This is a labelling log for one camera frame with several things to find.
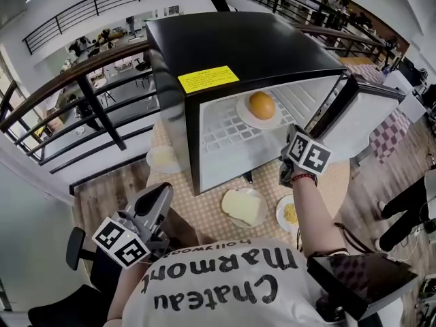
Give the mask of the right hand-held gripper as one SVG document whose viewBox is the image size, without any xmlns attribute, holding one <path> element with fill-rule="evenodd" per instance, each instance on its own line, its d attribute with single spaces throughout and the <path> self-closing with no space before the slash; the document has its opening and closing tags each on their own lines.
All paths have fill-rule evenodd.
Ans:
<svg viewBox="0 0 436 327">
<path fill-rule="evenodd" d="M 299 125 L 290 124 L 286 145 L 279 156 L 279 184 L 292 187 L 295 180 L 307 177 L 317 185 L 317 178 L 324 173 L 331 155 L 330 149 L 311 138 Z"/>
</svg>

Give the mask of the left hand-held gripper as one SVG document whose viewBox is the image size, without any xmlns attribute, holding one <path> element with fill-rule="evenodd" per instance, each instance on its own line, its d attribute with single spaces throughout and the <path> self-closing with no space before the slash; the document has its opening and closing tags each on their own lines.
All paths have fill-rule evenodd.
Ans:
<svg viewBox="0 0 436 327">
<path fill-rule="evenodd" d="M 161 230 L 174 196 L 168 182 L 157 183 L 138 192 L 127 206 L 103 220 L 92 236 L 93 242 L 124 269 L 147 256 L 156 260 L 170 245 Z"/>
</svg>

